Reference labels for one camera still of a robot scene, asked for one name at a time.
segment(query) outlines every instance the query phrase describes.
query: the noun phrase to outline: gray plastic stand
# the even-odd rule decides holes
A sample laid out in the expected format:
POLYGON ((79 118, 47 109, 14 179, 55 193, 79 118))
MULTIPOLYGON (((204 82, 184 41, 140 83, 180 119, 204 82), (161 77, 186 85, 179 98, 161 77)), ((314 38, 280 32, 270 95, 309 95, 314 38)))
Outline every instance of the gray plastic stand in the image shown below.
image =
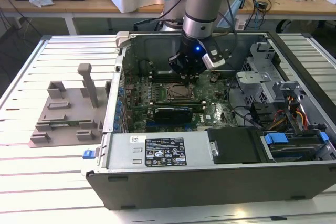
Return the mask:
POLYGON ((29 147, 100 144, 108 94, 96 88, 91 65, 80 64, 84 88, 65 89, 61 81, 51 82, 49 97, 30 137, 29 147))

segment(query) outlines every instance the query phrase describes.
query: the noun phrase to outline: motherboard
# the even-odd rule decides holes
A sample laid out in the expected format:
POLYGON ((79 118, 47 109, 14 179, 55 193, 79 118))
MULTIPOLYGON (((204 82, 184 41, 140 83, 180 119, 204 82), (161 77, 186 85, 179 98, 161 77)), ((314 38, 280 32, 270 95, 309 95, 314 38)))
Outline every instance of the motherboard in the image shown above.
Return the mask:
POLYGON ((235 127, 227 102, 228 80, 218 72, 200 75, 195 83, 163 83, 151 77, 126 76, 129 132, 204 131, 235 127))

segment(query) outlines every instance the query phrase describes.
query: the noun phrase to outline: power supply label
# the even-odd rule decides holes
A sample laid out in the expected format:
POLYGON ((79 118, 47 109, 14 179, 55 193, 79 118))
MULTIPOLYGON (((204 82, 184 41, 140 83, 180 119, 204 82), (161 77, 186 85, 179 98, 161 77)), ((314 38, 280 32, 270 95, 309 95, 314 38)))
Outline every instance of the power supply label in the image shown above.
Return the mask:
POLYGON ((187 165, 183 138, 146 139, 145 165, 147 167, 187 165))

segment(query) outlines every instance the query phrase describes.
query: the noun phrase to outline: paper on desk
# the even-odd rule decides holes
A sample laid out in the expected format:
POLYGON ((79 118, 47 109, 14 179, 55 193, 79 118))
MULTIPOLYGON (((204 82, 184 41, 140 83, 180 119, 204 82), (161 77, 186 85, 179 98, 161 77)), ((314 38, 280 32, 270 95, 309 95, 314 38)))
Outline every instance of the paper on desk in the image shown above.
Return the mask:
POLYGON ((54 5, 53 0, 29 0, 33 5, 42 8, 42 6, 54 5))

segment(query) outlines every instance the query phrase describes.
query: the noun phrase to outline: green circuit board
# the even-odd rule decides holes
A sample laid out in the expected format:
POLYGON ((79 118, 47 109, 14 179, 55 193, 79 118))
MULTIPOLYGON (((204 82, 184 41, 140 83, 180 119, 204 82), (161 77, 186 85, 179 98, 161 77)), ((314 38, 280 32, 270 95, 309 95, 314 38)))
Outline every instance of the green circuit board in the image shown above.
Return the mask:
POLYGON ((148 77, 126 78, 127 117, 130 132, 203 131, 209 127, 235 127, 227 103, 226 79, 203 74, 195 84, 153 83, 148 77), (153 108, 193 108, 192 121, 183 125, 157 125, 153 108))

